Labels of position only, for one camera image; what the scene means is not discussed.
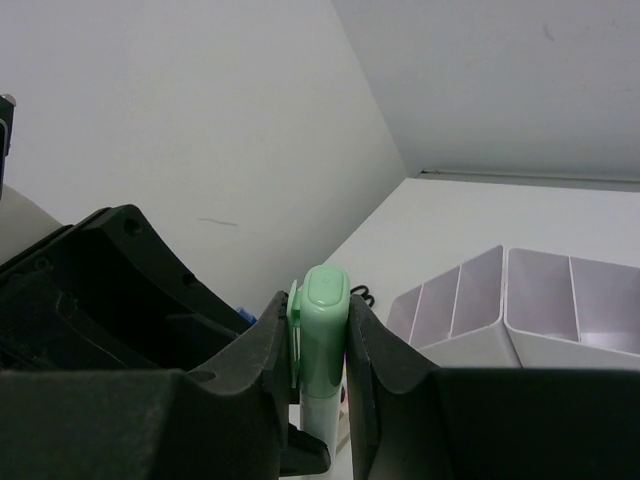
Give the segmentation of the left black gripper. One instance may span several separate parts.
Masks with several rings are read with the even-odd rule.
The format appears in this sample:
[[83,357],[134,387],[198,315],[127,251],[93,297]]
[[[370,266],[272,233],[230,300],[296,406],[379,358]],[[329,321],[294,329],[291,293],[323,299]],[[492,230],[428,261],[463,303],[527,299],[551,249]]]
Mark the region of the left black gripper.
[[132,204],[49,234],[33,266],[1,282],[3,370],[191,370],[250,327]]

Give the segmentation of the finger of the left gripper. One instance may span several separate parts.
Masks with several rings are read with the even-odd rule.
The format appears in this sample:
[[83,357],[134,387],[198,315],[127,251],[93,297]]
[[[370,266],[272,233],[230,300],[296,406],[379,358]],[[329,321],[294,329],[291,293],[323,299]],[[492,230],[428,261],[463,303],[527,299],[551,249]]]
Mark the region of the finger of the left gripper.
[[330,470],[327,445],[293,424],[288,425],[287,446],[280,455],[280,475],[320,475]]

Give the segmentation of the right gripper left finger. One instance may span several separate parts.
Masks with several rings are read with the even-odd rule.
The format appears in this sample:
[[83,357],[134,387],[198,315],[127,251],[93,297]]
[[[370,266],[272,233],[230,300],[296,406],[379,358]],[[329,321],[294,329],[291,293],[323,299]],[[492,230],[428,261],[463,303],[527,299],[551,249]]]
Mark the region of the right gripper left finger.
[[179,369],[1,375],[5,479],[276,479],[289,368],[277,294],[219,353]]

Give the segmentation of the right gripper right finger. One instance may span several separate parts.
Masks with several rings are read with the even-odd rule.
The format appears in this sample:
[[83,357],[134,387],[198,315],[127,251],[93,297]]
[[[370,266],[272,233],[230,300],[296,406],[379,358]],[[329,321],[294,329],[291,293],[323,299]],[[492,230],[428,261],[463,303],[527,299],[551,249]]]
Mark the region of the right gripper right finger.
[[357,479],[635,479],[639,375],[445,368],[350,302],[347,382]]

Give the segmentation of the green marker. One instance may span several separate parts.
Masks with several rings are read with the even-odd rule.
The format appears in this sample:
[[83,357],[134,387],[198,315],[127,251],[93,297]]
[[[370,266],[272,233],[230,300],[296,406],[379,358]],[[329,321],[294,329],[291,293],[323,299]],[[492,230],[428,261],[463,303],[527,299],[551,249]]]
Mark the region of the green marker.
[[318,393],[307,382],[300,387],[300,427],[312,437],[321,440],[334,457],[339,433],[339,412],[343,383]]

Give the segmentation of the green marker cap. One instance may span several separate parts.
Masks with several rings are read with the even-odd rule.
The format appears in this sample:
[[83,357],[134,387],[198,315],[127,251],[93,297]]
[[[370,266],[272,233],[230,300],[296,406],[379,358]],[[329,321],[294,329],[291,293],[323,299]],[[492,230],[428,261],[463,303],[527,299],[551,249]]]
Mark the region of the green marker cap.
[[333,265],[310,269],[291,285],[286,317],[292,386],[301,394],[328,398],[339,391],[346,349],[350,280]]

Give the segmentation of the clear glue bottle blue cap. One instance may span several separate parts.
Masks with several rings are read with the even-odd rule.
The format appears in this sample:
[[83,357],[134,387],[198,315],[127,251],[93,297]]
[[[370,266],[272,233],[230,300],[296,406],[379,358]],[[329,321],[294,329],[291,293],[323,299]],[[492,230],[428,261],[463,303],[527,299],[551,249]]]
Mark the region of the clear glue bottle blue cap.
[[254,325],[257,321],[258,318],[253,315],[251,312],[247,311],[246,309],[239,307],[236,309],[236,312],[249,324],[249,325]]

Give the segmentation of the white organizer upright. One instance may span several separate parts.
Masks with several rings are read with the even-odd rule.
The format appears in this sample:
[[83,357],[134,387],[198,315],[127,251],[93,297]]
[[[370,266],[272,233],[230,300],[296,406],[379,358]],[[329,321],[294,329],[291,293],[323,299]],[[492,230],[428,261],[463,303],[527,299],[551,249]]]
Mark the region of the white organizer upright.
[[639,369],[639,269],[507,254],[504,324],[525,368]]

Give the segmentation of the black handled scissors right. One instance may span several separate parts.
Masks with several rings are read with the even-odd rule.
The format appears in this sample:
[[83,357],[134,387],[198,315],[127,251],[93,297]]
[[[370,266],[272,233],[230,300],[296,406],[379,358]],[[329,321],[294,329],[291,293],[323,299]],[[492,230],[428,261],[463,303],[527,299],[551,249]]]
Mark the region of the black handled scissors right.
[[361,284],[355,286],[350,290],[350,293],[361,297],[370,308],[375,305],[376,299],[367,285]]

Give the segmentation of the aluminium frame rail back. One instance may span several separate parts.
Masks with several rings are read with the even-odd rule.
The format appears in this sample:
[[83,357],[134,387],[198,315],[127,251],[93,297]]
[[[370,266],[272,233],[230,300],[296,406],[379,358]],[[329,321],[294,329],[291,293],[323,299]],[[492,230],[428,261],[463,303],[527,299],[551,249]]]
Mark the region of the aluminium frame rail back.
[[477,176],[477,177],[500,177],[500,178],[522,178],[522,179],[553,179],[553,180],[581,180],[581,181],[602,181],[619,183],[639,183],[639,176],[597,176],[594,174],[572,174],[572,173],[537,173],[537,172],[515,172],[515,171],[474,171],[474,170],[451,170],[425,168],[419,175],[445,175],[445,176]]

